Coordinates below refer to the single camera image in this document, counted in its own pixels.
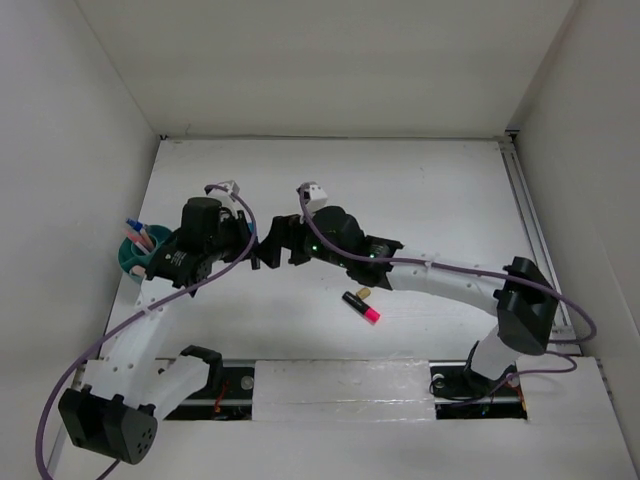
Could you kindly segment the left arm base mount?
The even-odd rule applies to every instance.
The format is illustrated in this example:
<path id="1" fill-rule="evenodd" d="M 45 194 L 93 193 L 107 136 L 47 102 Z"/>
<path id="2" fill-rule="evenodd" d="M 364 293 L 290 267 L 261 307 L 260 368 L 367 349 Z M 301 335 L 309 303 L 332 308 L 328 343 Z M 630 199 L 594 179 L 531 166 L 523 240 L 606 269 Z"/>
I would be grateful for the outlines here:
<path id="1" fill-rule="evenodd" d="M 170 421 L 249 421 L 252 419 L 255 360 L 224 360 L 219 352 L 188 346 L 183 357 L 198 358 L 209 367 L 203 388 L 183 400 L 166 417 Z"/>

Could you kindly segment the black highlighter pink cap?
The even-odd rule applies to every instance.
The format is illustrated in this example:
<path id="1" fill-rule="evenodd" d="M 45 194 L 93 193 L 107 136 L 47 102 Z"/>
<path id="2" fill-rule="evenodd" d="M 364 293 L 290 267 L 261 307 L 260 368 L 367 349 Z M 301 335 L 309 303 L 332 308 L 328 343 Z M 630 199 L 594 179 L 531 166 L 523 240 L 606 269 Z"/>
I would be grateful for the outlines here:
<path id="1" fill-rule="evenodd" d="M 375 325 L 379 321 L 380 313 L 357 295 L 351 292 L 344 292 L 342 300 L 370 324 Z"/>

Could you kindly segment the pink slim highlighter pen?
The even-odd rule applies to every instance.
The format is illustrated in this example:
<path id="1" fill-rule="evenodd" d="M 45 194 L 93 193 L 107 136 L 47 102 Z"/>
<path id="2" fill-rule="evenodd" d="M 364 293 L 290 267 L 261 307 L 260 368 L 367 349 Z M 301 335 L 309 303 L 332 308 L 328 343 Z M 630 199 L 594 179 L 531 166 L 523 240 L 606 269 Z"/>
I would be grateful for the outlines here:
<path id="1" fill-rule="evenodd" d="M 144 241 L 145 241 L 145 243 L 147 244 L 148 249 L 152 252 L 152 250 L 153 250 L 153 248 L 154 248 L 154 245 L 153 245 L 153 243 L 151 242 L 150 238 L 149 238 L 149 237 L 145 237 L 144 235 L 142 235 L 142 234 L 141 234 L 141 233 L 139 233 L 139 232 L 135 232 L 135 233 L 140 234 L 140 235 L 142 236 L 143 240 L 144 240 Z"/>

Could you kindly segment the clear bottle blue cap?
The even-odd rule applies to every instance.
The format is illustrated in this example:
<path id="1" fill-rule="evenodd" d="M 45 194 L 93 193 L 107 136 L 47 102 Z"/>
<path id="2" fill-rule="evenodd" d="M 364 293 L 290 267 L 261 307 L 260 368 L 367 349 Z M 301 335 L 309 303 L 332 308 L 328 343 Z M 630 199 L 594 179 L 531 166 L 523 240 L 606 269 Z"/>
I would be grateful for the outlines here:
<path id="1" fill-rule="evenodd" d="M 129 225 L 134 230 L 139 230 L 142 227 L 142 224 L 139 221 L 132 218 L 127 218 L 126 224 Z"/>

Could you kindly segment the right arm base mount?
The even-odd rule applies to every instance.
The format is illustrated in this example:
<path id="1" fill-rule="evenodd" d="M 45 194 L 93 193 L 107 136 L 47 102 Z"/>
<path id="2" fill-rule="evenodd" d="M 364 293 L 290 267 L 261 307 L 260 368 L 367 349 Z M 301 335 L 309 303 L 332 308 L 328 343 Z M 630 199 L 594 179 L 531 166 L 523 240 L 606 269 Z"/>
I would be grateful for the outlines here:
<path id="1" fill-rule="evenodd" d="M 434 397 L 437 420 L 526 420 L 524 395 L 511 364 L 497 380 L 472 372 L 470 358 L 465 362 L 431 362 L 428 392 Z"/>

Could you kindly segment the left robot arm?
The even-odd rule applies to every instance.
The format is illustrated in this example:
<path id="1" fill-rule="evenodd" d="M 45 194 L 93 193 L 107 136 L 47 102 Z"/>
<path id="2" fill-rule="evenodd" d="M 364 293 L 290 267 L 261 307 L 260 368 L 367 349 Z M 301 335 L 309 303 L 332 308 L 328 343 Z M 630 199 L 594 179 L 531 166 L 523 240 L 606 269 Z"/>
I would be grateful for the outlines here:
<path id="1" fill-rule="evenodd" d="M 255 225 L 248 204 L 225 189 L 187 201 L 180 228 L 144 268 L 136 313 L 104 336 L 112 347 L 94 376 L 60 397 L 58 411 L 74 446 L 136 465 L 148 454 L 160 422 L 184 400 L 220 390 L 220 353 L 189 345 L 164 371 L 156 358 L 175 322 L 171 303 L 222 277 L 213 272 L 214 263 L 232 269 L 248 259 L 259 266 Z"/>

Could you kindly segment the red slim highlighter pen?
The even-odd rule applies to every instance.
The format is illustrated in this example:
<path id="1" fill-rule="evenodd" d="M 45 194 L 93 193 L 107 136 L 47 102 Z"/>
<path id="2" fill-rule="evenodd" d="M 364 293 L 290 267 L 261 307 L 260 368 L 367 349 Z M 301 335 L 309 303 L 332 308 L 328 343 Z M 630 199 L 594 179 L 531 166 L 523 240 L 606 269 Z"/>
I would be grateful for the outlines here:
<path id="1" fill-rule="evenodd" d="M 131 241 L 131 243 L 143 254 L 148 255 L 151 253 L 140 234 L 137 234 L 130 230 L 125 230 L 125 235 Z"/>

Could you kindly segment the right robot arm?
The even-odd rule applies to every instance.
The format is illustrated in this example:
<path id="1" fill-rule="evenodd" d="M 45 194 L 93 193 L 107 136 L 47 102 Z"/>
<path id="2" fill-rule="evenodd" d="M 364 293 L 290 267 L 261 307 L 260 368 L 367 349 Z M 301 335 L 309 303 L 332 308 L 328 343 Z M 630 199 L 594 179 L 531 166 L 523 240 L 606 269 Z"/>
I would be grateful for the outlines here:
<path id="1" fill-rule="evenodd" d="M 473 393 L 494 387 L 521 356 L 541 356 L 547 350 L 558 301 L 527 258 L 514 258 L 505 279 L 472 275 L 466 266 L 439 269 L 433 256 L 365 234 L 338 206 L 324 207 L 311 218 L 275 217 L 257 256 L 277 268 L 284 250 L 292 265 L 321 260 L 345 269 L 365 287 L 427 293 L 495 317 L 495 327 L 474 344 L 462 369 L 462 381 Z"/>

